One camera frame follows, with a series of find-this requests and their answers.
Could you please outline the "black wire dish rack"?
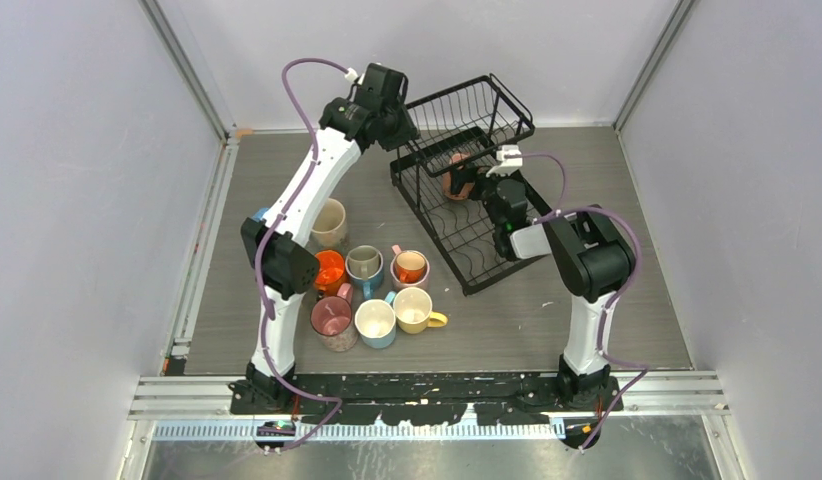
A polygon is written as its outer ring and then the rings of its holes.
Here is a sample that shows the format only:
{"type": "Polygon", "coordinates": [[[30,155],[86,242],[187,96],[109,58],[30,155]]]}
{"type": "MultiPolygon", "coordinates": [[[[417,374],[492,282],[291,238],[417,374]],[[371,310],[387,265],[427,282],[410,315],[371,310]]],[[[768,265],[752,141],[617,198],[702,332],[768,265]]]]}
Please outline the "black wire dish rack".
{"type": "Polygon", "coordinates": [[[511,205],[495,195],[488,175],[497,151],[535,132],[530,110],[494,74],[482,75],[406,106],[419,136],[390,164],[393,185],[469,296],[528,266],[506,246],[507,234],[550,212],[522,173],[524,198],[511,205]]]}

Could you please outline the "salmon pink mug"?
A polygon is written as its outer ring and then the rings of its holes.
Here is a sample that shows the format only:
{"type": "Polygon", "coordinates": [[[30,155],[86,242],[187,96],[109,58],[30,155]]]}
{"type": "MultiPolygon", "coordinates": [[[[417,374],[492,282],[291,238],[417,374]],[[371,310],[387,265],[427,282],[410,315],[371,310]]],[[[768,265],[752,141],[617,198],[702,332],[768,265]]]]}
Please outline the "salmon pink mug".
{"type": "Polygon", "coordinates": [[[442,192],[444,196],[453,201],[464,201],[470,197],[470,192],[474,188],[476,173],[472,167],[461,164],[469,157],[467,153],[455,153],[451,156],[450,163],[458,164],[458,167],[447,171],[442,176],[442,192]]]}

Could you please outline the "small orange cup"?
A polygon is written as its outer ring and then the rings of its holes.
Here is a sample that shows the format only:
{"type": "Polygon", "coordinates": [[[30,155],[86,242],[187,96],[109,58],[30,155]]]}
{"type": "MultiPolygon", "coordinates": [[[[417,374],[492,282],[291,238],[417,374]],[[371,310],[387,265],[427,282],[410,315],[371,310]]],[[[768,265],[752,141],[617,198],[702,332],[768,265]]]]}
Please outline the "small orange cup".
{"type": "Polygon", "coordinates": [[[416,251],[401,251],[395,257],[394,273],[404,284],[418,282],[427,271],[426,258],[416,251]]]}

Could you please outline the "light pink faceted mug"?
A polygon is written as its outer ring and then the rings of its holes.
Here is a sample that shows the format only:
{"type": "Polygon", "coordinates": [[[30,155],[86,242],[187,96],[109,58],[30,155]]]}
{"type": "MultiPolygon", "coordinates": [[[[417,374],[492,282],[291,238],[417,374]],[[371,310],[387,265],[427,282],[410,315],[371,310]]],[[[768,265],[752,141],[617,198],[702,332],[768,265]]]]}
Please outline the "light pink faceted mug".
{"type": "Polygon", "coordinates": [[[431,271],[427,257],[417,250],[403,249],[399,245],[391,247],[393,259],[389,266],[392,282],[396,289],[408,287],[426,289],[431,271]]]}

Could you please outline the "beige grey cup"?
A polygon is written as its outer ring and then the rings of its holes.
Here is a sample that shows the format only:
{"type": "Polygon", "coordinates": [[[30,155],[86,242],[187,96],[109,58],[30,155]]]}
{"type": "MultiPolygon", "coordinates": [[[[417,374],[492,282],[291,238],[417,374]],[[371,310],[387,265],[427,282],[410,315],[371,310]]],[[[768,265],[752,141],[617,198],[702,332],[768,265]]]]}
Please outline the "beige grey cup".
{"type": "Polygon", "coordinates": [[[371,245],[361,245],[349,251],[346,265],[351,276],[366,280],[380,271],[382,255],[377,248],[371,245]]]}

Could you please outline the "yellow mug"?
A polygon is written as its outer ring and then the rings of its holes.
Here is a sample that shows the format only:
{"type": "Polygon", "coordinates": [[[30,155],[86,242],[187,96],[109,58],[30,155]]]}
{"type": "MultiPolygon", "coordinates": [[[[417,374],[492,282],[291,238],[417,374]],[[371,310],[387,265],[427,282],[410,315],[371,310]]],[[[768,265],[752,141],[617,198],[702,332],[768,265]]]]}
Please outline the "yellow mug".
{"type": "Polygon", "coordinates": [[[393,309],[398,327],[407,334],[419,334],[448,324],[448,317],[436,312],[430,295],[418,287],[399,291],[393,300],[393,309]]]}

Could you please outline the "cream floral mug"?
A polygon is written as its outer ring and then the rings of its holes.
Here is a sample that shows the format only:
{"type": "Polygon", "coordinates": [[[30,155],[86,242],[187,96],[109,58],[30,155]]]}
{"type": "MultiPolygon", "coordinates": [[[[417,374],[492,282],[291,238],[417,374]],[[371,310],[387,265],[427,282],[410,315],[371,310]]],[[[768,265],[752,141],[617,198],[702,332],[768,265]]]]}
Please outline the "cream floral mug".
{"type": "Polygon", "coordinates": [[[311,229],[310,244],[313,251],[335,250],[345,254],[349,250],[347,214],[340,201],[326,200],[311,229]]]}

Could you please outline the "large orange mug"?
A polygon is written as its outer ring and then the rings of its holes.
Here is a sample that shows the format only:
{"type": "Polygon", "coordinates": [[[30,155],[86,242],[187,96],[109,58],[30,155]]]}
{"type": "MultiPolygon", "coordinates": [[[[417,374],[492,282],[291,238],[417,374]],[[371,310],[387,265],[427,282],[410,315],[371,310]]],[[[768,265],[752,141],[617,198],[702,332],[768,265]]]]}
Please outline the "large orange mug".
{"type": "Polygon", "coordinates": [[[322,250],[315,254],[319,271],[314,287],[323,296],[334,296],[348,281],[344,257],[335,250],[322,250]]]}

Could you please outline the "light blue faceted mug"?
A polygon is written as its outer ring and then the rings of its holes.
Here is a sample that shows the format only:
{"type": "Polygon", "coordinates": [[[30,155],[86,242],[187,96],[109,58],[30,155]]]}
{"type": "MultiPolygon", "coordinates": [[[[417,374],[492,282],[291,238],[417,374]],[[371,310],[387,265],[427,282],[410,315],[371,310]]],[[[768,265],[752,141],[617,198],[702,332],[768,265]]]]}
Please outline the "light blue faceted mug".
{"type": "Polygon", "coordinates": [[[396,293],[390,291],[384,299],[364,301],[354,316],[354,325],[361,340],[370,348],[385,349],[395,340],[397,321],[393,308],[396,293]]]}

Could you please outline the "pink patterned mug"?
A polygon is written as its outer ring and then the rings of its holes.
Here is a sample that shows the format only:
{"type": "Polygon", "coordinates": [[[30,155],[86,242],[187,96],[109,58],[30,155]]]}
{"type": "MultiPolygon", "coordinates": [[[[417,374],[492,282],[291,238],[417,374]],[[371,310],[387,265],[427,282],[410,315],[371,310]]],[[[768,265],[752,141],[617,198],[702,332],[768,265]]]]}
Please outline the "pink patterned mug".
{"type": "Polygon", "coordinates": [[[311,327],[330,351],[348,351],[358,340],[351,305],[352,294],[352,285],[344,283],[336,295],[323,297],[312,309],[311,327]]]}

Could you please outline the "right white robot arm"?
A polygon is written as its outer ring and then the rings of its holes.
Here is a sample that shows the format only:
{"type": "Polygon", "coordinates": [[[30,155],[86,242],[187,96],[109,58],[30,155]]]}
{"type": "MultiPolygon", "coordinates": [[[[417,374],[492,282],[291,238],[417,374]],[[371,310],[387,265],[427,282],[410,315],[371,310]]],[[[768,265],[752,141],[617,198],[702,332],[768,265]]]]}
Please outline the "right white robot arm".
{"type": "Polygon", "coordinates": [[[572,296],[569,337],[559,357],[555,391],[571,410],[583,410],[610,385],[603,341],[614,304],[636,267],[636,256],[607,211],[592,204],[566,213],[528,217],[528,187],[516,175],[458,167],[445,188],[481,202],[496,253],[509,260],[550,255],[572,296]]]}

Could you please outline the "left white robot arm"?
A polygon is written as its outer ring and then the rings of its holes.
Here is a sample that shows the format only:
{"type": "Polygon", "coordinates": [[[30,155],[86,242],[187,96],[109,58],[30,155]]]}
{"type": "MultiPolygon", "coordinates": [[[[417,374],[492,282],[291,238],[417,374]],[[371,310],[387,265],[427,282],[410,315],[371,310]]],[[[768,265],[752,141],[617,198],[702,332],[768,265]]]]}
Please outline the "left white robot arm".
{"type": "Polygon", "coordinates": [[[311,146],[301,165],[280,198],[241,226],[260,301],[257,346],[241,384],[271,414],[305,394],[291,382],[293,347],[299,309],[319,267],[306,248],[319,213],[370,146],[392,151],[419,136],[406,107],[404,73],[378,63],[363,73],[341,71],[349,94],[305,123],[311,146]]]}

